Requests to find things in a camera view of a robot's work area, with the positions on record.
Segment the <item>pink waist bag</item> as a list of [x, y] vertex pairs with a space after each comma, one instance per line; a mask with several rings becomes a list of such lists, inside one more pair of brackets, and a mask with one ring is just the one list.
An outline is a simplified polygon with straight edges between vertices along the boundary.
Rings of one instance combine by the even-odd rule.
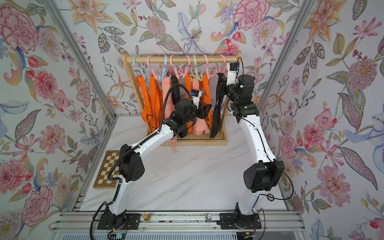
[[176, 110], [176, 105], [173, 104], [172, 101], [172, 92], [167, 97], [168, 91], [172, 87], [171, 77], [165, 77], [162, 81], [163, 88], [163, 100], [164, 100], [164, 119], [170, 117], [171, 113]]

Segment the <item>black waist bag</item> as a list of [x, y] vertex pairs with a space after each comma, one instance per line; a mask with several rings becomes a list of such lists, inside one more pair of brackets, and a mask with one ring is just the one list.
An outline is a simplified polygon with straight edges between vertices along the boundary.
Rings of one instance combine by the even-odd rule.
[[[179, 80], [177, 79], [176, 76], [171, 76], [171, 82], [172, 82], [172, 87], [174, 85], [179, 84]], [[179, 86], [173, 87], [173, 91], [172, 91], [173, 104], [176, 105], [180, 101], [180, 99], [181, 99], [180, 87]]]
[[225, 111], [222, 113], [222, 104], [224, 97], [220, 96], [220, 87], [222, 83], [227, 83], [227, 78], [224, 74], [218, 74], [218, 82], [217, 82], [217, 88], [216, 88], [216, 102], [215, 102], [215, 108], [213, 110], [213, 123], [212, 123], [212, 130], [210, 138], [214, 139], [218, 133], [221, 133], [223, 131], [223, 127], [225, 125], [225, 120], [223, 117], [225, 117]]

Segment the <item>orange waist bag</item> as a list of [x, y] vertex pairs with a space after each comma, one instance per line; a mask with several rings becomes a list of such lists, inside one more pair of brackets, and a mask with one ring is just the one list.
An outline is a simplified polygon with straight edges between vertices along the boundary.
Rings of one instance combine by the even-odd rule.
[[[192, 93], [192, 90], [202, 91], [202, 97], [200, 97], [200, 102], [205, 105], [211, 105], [211, 93], [210, 93], [210, 82], [207, 75], [203, 75], [203, 81], [198, 81], [197, 78], [192, 78], [191, 75], [186, 76], [186, 87], [189, 93]], [[208, 117], [203, 119], [196, 119], [196, 122], [190, 122], [187, 124], [188, 134], [201, 136], [203, 134], [210, 134], [213, 125], [213, 111], [210, 110]]]

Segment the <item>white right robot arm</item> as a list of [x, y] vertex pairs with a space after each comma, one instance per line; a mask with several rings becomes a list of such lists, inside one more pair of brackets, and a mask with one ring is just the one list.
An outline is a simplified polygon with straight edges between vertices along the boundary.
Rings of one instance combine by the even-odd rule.
[[284, 163], [276, 160], [263, 133], [259, 110], [252, 101], [254, 80], [249, 75], [225, 77], [219, 74], [217, 86], [217, 92], [231, 101], [232, 114], [240, 124], [252, 154], [252, 165], [243, 174], [247, 190], [234, 209], [235, 221], [240, 223], [252, 221], [260, 198], [277, 200], [270, 191], [278, 185], [285, 169]]

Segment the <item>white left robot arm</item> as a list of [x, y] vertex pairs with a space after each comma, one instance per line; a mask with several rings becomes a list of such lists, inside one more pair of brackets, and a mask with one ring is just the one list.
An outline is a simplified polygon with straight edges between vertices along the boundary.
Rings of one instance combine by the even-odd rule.
[[182, 99], [176, 104], [176, 109], [162, 121], [160, 127], [134, 146], [124, 145], [120, 150], [119, 159], [113, 164], [108, 173], [108, 180], [118, 183], [113, 199], [104, 202], [102, 217], [115, 228], [124, 224], [127, 211], [125, 200], [129, 198], [132, 187], [145, 173], [144, 159], [164, 142], [181, 135], [188, 134], [187, 124], [196, 119], [204, 120], [208, 117], [212, 105]]

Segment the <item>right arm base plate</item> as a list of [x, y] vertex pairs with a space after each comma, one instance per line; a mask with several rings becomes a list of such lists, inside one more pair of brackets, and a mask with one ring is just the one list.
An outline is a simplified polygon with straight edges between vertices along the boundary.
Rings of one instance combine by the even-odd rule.
[[262, 228], [258, 214], [238, 215], [235, 213], [221, 213], [216, 223], [222, 230], [259, 230]]

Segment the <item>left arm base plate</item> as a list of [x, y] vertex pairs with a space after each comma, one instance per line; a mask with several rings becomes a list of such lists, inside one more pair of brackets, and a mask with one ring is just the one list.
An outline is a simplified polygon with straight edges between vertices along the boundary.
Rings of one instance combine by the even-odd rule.
[[140, 214], [102, 214], [97, 230], [138, 230]]

